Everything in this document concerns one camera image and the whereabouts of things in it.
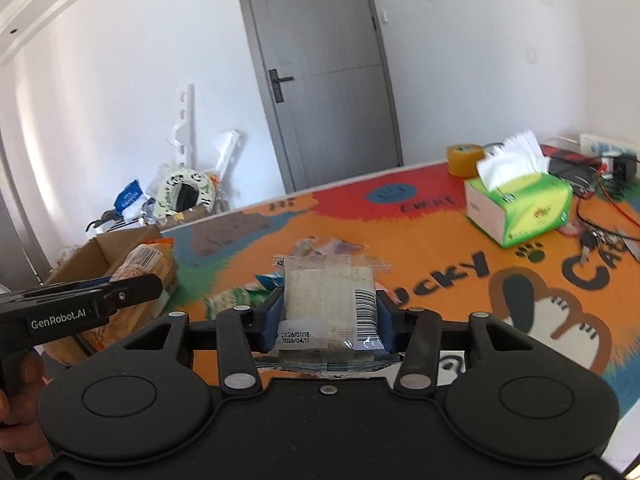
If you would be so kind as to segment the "person's left hand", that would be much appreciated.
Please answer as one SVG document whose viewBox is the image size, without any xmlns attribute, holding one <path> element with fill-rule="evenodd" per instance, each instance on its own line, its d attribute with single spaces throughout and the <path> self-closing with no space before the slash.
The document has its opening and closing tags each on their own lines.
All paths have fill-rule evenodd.
<svg viewBox="0 0 640 480">
<path fill-rule="evenodd" d="M 38 403 L 46 388 L 44 364 L 32 350 L 20 365 L 20 388 L 14 396 L 1 393 L 1 451 L 11 453 L 22 465 L 41 467 L 52 452 L 38 422 Z"/>
</svg>

